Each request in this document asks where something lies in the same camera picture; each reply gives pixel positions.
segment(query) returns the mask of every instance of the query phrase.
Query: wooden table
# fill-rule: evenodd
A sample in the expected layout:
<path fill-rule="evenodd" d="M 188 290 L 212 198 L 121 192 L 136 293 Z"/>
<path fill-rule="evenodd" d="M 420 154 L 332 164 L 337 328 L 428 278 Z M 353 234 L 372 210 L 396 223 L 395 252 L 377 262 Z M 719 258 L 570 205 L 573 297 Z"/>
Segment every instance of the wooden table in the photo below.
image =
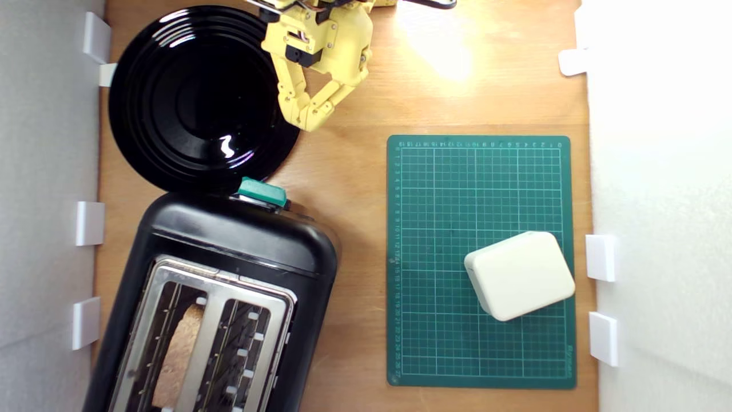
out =
<path fill-rule="evenodd" d="M 112 59 L 146 24 L 199 0 L 108 0 Z M 343 261 L 302 411 L 596 411 L 585 276 L 591 231 L 585 79 L 564 78 L 557 53 L 575 44 L 579 0 L 460 0 L 451 11 L 377 9 L 370 77 L 325 127 L 303 133 L 273 183 L 332 226 Z M 251 10 L 243 1 L 223 4 Z M 322 79 L 310 80 L 322 84 Z M 162 192 L 116 148 L 102 91 L 100 201 L 105 243 L 95 293 L 105 327 L 136 227 Z M 572 391 L 391 387 L 386 383 L 386 139 L 394 133 L 561 133 L 572 139 L 578 386 Z"/>

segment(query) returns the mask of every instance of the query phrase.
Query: white box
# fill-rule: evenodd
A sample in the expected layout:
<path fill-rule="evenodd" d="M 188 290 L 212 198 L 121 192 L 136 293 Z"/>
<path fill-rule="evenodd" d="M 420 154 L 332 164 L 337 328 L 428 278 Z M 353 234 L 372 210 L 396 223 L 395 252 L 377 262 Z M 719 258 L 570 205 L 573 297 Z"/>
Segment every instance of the white box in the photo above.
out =
<path fill-rule="evenodd" d="M 511 320 L 575 293 L 575 281 L 549 232 L 525 232 L 474 251 L 465 267 L 480 306 Z"/>

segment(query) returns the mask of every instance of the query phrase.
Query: yellow robotic arm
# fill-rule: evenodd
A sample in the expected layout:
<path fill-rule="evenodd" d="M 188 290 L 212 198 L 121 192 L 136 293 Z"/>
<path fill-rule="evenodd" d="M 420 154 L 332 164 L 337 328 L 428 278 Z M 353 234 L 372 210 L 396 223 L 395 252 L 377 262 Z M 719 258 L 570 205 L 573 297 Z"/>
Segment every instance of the yellow robotic arm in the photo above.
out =
<path fill-rule="evenodd" d="M 305 131 L 319 128 L 367 76 L 371 58 L 373 7 L 397 0 L 247 0 L 267 23 L 262 49 L 272 55 L 278 100 L 289 123 Z M 457 0 L 407 0 L 451 8 Z M 303 67 L 330 74 L 314 96 L 306 91 Z"/>

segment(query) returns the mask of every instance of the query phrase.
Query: black plate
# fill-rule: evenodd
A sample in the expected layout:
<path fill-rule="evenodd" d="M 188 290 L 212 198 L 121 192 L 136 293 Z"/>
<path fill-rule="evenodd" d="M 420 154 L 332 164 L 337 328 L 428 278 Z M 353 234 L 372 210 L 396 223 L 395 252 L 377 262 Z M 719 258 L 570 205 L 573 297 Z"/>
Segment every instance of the black plate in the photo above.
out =
<path fill-rule="evenodd" d="M 151 23 L 127 46 L 109 117 L 122 154 L 150 183 L 230 194 L 285 160 L 299 129 L 277 104 L 265 31 L 243 10 L 199 6 Z"/>

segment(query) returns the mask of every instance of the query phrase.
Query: white bracket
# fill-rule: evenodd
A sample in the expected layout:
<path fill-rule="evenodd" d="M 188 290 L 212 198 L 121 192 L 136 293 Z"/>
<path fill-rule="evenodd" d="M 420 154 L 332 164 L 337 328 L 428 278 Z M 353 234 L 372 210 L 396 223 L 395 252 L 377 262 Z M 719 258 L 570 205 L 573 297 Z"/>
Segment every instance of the white bracket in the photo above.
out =
<path fill-rule="evenodd" d="M 93 12 L 86 12 L 84 20 L 83 52 L 100 65 L 109 62 L 112 28 Z"/>
<path fill-rule="evenodd" d="M 618 366 L 618 321 L 590 312 L 590 354 L 599 361 Z"/>
<path fill-rule="evenodd" d="M 74 304 L 71 348 L 79 350 L 99 339 L 102 305 L 99 297 Z"/>
<path fill-rule="evenodd" d="M 587 276 L 593 279 L 615 281 L 615 238 L 610 235 L 585 236 Z"/>
<path fill-rule="evenodd" d="M 589 47 L 592 29 L 591 12 L 588 4 L 575 11 L 575 36 L 577 48 L 559 52 L 559 71 L 565 76 L 586 73 L 589 66 Z"/>
<path fill-rule="evenodd" d="M 111 87 L 112 78 L 114 77 L 114 70 L 117 68 L 117 63 L 107 63 L 106 65 L 99 66 L 99 85 L 101 87 Z"/>
<path fill-rule="evenodd" d="M 79 202 L 76 206 L 76 246 L 104 242 L 104 203 Z"/>

